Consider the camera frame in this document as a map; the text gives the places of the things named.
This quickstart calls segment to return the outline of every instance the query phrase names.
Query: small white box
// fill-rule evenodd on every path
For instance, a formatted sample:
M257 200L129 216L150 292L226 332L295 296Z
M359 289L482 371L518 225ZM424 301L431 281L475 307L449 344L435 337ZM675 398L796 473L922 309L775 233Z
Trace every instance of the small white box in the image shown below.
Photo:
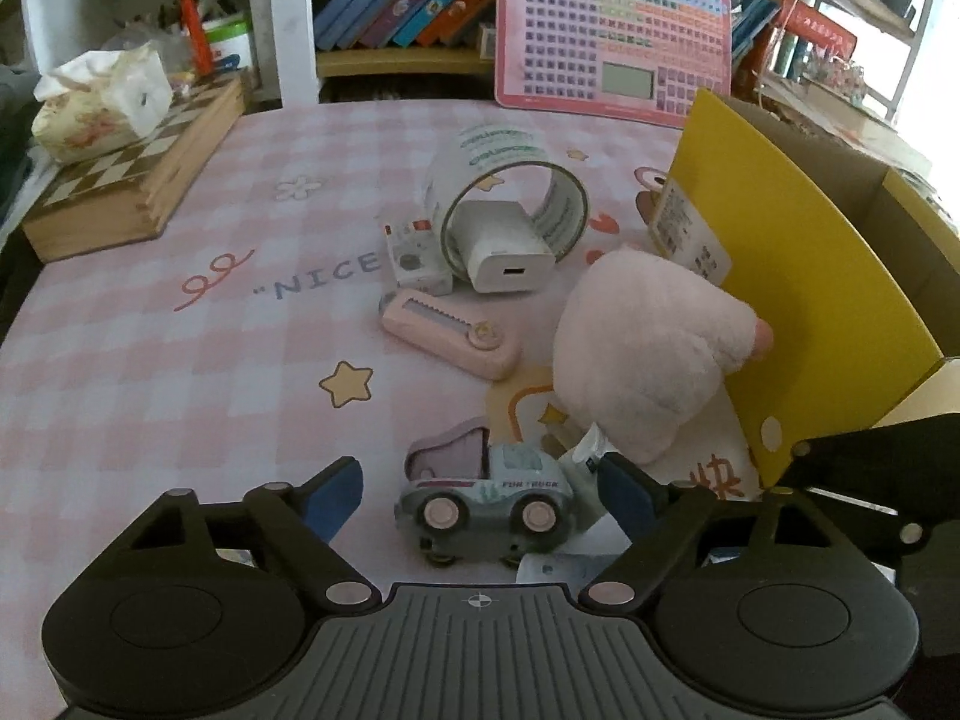
M429 220L386 223L383 233L397 285L438 297L453 292L453 271L443 259Z
M478 293L539 290L557 263L518 202L464 200L450 232Z

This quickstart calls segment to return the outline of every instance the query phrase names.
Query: tissue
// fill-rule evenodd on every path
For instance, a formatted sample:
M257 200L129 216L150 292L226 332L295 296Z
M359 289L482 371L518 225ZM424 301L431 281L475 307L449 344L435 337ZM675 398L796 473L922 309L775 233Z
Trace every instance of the tissue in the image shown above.
M64 165L145 138L160 124L173 90L152 46L87 52L49 71L34 96L43 103L32 132Z

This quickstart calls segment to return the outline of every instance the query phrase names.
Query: pink learning board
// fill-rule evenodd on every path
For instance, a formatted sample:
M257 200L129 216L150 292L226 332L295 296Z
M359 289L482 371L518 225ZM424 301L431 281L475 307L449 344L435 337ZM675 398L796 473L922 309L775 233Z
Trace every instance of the pink learning board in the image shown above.
M699 87L730 93L730 0L497 0L508 108L682 127Z

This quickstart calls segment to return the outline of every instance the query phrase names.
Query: checkerboard pattern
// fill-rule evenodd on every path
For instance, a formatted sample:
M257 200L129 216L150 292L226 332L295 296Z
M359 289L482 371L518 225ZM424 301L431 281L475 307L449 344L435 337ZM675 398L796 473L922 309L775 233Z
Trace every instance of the checkerboard pattern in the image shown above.
M395 531L406 448L484 413L488 385L382 332L377 316L389 272L381 221L416 213L440 144L482 122L544 133L589 190L594 218L607 214L619 227L587 228L542 292L485 302L493 317L517 324L525 362L547 365L565 295L587 257L647 240L634 170L667 169L674 130L440 100L248 116L163 236L40 274L0 347L4 720L56 715L62 702L40 648L43 615L168 488L195 488L205 502L238 500L255 485L299 484L353 455L366 475L364 502L334 545L360 571L384 589L404 580L510 581L493 565L434 573ZM549 180L540 169L503 177L477 196L529 202ZM280 186L294 184L309 190ZM251 251L174 312L190 298L184 281L203 275L212 283L220 275L211 262L222 269L220 255L239 261ZM335 409L319 383L342 360L373 369L371 399ZM683 451L707 464L712 450ZM685 477L685 462L658 473ZM745 455L737 463L747 490Z
M136 181L147 175L160 163L176 138L216 100L219 90L231 80L232 76L220 76L200 85L188 100L171 105L157 128L132 146L65 167L37 201L37 205L42 210L54 208L65 200L94 199L113 191L120 181Z

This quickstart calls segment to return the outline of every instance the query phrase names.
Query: white label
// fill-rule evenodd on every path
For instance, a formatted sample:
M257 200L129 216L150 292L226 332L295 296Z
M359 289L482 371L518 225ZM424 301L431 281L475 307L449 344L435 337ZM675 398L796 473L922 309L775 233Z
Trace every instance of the white label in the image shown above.
M730 255L675 180L664 184L650 234L664 256L719 287L733 266Z

